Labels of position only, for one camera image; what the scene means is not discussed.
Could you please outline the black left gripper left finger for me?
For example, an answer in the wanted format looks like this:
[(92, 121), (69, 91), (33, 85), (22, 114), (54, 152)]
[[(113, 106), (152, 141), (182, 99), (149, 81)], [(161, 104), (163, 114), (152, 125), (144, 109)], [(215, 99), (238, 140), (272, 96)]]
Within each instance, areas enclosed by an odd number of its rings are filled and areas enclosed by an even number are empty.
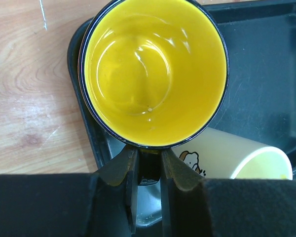
[(0, 175), (0, 237), (131, 236), (138, 161), (126, 147), (95, 173)]

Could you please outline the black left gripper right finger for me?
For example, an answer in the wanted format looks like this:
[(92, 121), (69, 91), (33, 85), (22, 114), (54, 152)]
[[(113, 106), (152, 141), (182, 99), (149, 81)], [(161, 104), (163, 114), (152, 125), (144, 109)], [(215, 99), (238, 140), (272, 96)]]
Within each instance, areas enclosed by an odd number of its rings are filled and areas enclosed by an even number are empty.
[(161, 154), (166, 237), (296, 237), (296, 180), (205, 179)]

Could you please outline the yellow transparent cup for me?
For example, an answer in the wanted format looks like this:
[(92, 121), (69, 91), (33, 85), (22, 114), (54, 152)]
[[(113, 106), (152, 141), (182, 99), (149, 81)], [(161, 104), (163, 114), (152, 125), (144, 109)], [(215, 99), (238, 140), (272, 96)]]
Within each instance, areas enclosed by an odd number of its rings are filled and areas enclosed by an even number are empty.
[(140, 183), (159, 179), (157, 157), (198, 136), (229, 81), (225, 40), (194, 0), (113, 0), (92, 19), (78, 80), (94, 120), (144, 157)]

